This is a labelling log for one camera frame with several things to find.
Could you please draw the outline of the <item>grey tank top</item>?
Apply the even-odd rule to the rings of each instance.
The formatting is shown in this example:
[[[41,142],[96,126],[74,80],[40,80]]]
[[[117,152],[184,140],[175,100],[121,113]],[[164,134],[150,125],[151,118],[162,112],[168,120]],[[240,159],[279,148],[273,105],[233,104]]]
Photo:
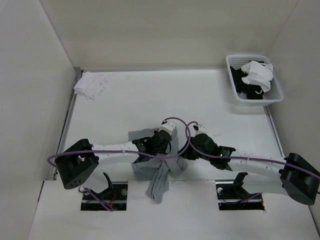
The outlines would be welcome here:
[[[146,128],[142,130],[128,132],[128,140],[138,140],[143,137],[151,137],[156,129]],[[171,151],[168,156],[178,154],[179,137],[178,131],[175,129],[172,134]],[[150,181],[146,195],[156,204],[160,204],[163,195],[169,190],[169,176],[173,178],[179,177],[187,168],[188,163],[181,157],[159,159],[152,158],[146,162],[131,164],[134,176],[139,181]]]

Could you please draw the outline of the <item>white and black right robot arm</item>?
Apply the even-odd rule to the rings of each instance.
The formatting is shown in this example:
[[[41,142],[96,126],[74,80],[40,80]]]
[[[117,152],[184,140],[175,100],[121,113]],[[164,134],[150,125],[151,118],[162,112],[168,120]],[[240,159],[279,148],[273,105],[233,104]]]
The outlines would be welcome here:
[[[302,156],[290,153],[277,160],[252,156],[235,156],[236,149],[217,145],[200,133],[191,137],[185,151],[186,160],[203,159],[222,171],[236,172],[232,192],[238,198],[247,194],[273,193],[289,196],[294,201],[312,206],[320,186],[320,173]]]

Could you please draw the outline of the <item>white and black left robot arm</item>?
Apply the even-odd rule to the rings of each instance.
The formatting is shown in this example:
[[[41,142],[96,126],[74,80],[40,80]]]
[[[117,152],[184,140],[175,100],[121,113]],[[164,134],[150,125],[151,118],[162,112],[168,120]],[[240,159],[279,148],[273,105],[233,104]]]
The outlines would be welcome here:
[[[54,164],[64,189],[71,190],[84,184],[99,164],[144,163],[164,154],[172,135],[171,130],[159,129],[151,137],[116,145],[94,145],[84,138],[56,156]]]

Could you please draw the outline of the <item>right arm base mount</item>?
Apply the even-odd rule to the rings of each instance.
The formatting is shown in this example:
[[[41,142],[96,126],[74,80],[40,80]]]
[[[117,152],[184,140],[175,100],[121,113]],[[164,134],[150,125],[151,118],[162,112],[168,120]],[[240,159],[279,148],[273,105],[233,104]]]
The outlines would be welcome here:
[[[265,210],[262,193],[248,193],[244,188],[246,172],[237,174],[234,180],[215,182],[218,208],[220,211]]]

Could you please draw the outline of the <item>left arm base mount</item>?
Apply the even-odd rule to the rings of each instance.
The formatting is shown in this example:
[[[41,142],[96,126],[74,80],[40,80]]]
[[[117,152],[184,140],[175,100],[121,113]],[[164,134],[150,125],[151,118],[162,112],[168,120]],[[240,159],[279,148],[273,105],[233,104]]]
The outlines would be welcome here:
[[[107,173],[103,173],[106,187],[101,192],[80,186],[78,192],[82,194],[81,211],[126,211],[128,197],[128,182],[111,181]]]

